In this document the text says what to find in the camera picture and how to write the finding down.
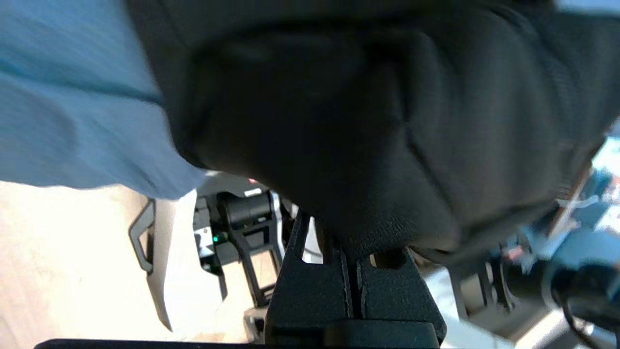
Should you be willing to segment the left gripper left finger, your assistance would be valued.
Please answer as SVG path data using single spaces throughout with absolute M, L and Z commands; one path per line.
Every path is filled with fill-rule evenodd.
M 297 213 L 285 258 L 265 318 L 268 346 L 323 346 L 325 330 L 352 318 L 347 257 L 328 232 L 321 264 L 303 260 L 310 214 Z

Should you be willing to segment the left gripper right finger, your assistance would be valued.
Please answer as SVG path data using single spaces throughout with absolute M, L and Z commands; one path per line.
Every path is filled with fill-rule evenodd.
M 425 322 L 443 341 L 447 325 L 410 248 L 370 255 L 358 263 L 359 311 L 367 320 Z

